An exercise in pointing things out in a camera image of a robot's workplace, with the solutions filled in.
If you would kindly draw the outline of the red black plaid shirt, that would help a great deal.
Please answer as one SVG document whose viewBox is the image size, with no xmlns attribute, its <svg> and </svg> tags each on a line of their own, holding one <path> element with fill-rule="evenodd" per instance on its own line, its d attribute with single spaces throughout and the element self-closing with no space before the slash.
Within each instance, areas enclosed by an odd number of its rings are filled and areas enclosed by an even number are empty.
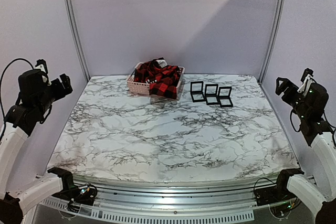
<svg viewBox="0 0 336 224">
<path fill-rule="evenodd" d="M 169 65 L 164 58 L 142 63 L 134 74 L 134 81 L 149 84 L 149 95 L 177 99 L 177 85 L 181 69 Z"/>
</svg>

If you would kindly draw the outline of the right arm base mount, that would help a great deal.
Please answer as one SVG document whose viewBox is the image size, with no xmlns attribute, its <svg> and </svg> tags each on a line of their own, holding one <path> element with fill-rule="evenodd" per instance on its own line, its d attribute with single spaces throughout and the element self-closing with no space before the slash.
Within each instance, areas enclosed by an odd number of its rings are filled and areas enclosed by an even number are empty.
<svg viewBox="0 0 336 224">
<path fill-rule="evenodd" d="M 276 218 L 284 218 L 301 204 L 301 201 L 289 192 L 281 193 L 276 186 L 254 189 L 257 206 L 268 206 Z"/>
</svg>

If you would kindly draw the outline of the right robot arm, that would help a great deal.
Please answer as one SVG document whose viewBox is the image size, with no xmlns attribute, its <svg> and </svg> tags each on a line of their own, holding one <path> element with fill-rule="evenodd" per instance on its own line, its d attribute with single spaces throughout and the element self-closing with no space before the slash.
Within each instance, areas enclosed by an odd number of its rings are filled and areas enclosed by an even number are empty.
<svg viewBox="0 0 336 224">
<path fill-rule="evenodd" d="M 279 77 L 276 80 L 276 94 L 298 116 L 299 132 L 324 171 L 330 193 L 323 194 L 317 185 L 308 181 L 302 170 L 292 168 L 280 172 L 271 196 L 276 201 L 282 201 L 293 194 L 310 210 L 315 223 L 335 223 L 335 130 L 323 119 L 329 99 L 327 90 L 311 75 L 302 79 L 300 87 L 287 78 Z"/>
</svg>

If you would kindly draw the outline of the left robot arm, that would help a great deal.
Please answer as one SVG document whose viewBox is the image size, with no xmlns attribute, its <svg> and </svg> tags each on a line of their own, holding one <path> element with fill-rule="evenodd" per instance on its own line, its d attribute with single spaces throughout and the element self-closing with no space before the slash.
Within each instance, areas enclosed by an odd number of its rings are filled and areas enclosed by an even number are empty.
<svg viewBox="0 0 336 224">
<path fill-rule="evenodd" d="M 52 168 L 23 190 L 10 193 L 6 189 L 18 153 L 36 124 L 45 122 L 53 102 L 72 93 L 70 78 L 66 74 L 50 81 L 47 72 L 39 68 L 21 74 L 18 84 L 18 99 L 5 116 L 1 137 L 2 223 L 21 223 L 31 208 L 51 195 L 60 193 L 67 200 L 73 200 L 78 195 L 72 173 L 62 168 Z"/>
</svg>

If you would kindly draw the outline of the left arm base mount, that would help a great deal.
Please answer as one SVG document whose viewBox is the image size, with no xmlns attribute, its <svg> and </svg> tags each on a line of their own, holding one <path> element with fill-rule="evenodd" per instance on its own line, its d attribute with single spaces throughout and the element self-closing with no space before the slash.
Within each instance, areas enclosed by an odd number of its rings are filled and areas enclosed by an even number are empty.
<svg viewBox="0 0 336 224">
<path fill-rule="evenodd" d="M 67 210 L 77 214 L 80 210 L 80 205 L 93 206 L 97 194 L 98 189 L 95 185 L 85 184 L 64 189 L 52 196 L 66 200 L 68 202 Z"/>
</svg>

